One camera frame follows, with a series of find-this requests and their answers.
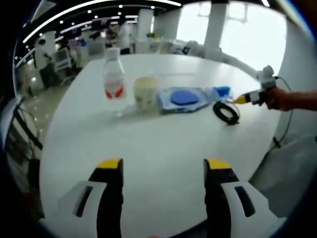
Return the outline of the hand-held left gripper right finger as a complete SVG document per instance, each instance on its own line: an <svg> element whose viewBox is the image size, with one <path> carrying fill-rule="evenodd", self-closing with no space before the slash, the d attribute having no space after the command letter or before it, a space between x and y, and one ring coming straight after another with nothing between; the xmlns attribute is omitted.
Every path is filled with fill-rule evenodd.
<svg viewBox="0 0 317 238"><path fill-rule="evenodd" d="M225 161L204 159L204 186L209 238L269 238L286 221Z"/></svg>

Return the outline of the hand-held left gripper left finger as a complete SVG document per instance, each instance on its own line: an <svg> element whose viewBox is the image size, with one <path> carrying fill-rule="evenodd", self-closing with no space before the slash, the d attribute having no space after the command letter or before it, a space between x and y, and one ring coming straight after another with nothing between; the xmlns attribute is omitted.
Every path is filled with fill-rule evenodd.
<svg viewBox="0 0 317 238"><path fill-rule="evenodd" d="M122 190L123 159L105 160L65 193L41 224L54 238L119 238Z"/></svg>

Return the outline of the person's right hand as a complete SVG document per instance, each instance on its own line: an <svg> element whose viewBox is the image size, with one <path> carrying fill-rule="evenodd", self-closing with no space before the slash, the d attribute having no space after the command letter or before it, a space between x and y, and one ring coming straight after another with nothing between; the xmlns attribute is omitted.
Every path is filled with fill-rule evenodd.
<svg viewBox="0 0 317 238"><path fill-rule="evenodd" d="M289 111L292 110L291 93L274 87L266 91L265 104L269 110Z"/></svg>

